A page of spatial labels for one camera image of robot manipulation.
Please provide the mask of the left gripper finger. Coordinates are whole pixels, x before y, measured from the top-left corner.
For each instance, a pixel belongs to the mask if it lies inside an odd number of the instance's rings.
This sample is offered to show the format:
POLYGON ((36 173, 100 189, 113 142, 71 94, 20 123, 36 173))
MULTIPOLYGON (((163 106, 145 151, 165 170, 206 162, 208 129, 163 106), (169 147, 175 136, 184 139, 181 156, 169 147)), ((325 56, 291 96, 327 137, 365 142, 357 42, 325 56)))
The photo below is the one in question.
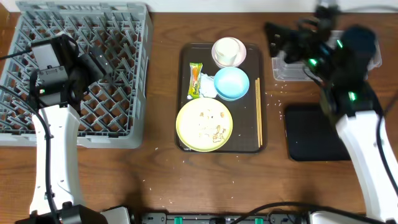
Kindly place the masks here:
POLYGON ((99 47, 92 47, 87 53, 80 56, 80 60, 88 70, 90 82, 110 80, 113 68, 99 47))
POLYGON ((70 47, 74 51, 74 54, 78 55, 79 54, 79 45, 77 44, 76 40, 66 34, 62 34, 61 37, 63 40, 66 40, 67 42, 70 43, 70 47))

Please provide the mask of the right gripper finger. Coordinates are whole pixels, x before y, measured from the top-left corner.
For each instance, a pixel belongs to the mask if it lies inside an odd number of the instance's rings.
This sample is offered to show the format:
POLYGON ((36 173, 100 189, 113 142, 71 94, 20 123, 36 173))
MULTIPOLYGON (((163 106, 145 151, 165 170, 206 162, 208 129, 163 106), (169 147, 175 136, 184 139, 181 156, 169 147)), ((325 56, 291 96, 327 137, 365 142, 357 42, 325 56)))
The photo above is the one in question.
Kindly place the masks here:
POLYGON ((314 17, 319 20, 335 20, 339 15, 337 0, 318 0, 314 12, 314 17))
POLYGON ((289 40, 290 29, 271 22, 266 22, 264 26, 268 45, 269 55, 276 57, 289 40))

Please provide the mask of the light blue bowl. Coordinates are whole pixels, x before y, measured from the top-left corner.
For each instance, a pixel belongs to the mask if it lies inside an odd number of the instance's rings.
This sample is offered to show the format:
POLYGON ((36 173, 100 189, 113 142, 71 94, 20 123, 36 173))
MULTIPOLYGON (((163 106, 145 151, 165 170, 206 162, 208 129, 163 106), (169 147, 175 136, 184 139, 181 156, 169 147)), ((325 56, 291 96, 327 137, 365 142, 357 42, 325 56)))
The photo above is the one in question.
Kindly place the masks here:
POLYGON ((235 101, 248 92, 249 77, 240 68, 225 67, 216 72, 214 87, 220 98, 226 101, 235 101))

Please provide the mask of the white tissue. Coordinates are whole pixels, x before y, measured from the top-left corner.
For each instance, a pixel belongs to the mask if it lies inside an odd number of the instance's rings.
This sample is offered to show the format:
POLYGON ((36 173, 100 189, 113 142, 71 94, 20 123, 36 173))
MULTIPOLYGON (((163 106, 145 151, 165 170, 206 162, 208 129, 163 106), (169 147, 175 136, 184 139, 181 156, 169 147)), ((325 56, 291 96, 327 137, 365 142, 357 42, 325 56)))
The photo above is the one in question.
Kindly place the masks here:
POLYGON ((200 98, 215 98, 217 91, 214 86, 214 76, 201 73, 200 98))

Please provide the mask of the green snack wrapper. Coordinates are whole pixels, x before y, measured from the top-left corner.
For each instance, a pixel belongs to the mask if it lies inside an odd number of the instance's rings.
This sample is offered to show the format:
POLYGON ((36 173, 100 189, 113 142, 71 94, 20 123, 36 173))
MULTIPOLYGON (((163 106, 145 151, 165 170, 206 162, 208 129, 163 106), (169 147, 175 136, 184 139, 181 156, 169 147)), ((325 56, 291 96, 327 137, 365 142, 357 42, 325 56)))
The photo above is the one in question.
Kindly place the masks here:
POLYGON ((190 83, 187 99, 192 100, 200 97, 202 63, 190 63, 190 83))

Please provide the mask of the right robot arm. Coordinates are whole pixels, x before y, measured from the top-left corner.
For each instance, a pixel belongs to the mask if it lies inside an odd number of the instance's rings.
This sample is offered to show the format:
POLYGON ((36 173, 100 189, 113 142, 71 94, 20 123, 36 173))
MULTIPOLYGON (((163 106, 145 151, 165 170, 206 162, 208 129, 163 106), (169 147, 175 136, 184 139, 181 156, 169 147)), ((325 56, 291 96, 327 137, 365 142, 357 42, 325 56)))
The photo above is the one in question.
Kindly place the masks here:
POLYGON ((348 151, 365 201, 363 216, 311 205, 308 222, 396 223, 397 159, 386 133, 386 111, 366 81, 377 37, 354 25, 328 46, 339 14, 335 1, 320 1, 313 19, 298 21, 296 29, 271 22, 264 27, 270 56, 284 52, 286 63, 303 62, 319 86, 322 110, 348 151))

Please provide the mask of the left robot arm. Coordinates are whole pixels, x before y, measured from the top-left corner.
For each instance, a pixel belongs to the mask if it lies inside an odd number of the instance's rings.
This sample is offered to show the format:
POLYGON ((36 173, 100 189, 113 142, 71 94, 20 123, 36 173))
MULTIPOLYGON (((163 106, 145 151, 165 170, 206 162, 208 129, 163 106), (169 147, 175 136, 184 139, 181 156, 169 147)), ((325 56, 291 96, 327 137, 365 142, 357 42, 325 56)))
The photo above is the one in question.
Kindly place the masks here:
POLYGON ((35 190, 23 223, 130 223, 123 206, 96 212, 84 205, 78 176, 80 103, 88 87, 110 72, 102 55, 80 54, 59 34, 31 44, 38 69, 26 101, 37 142, 35 190))

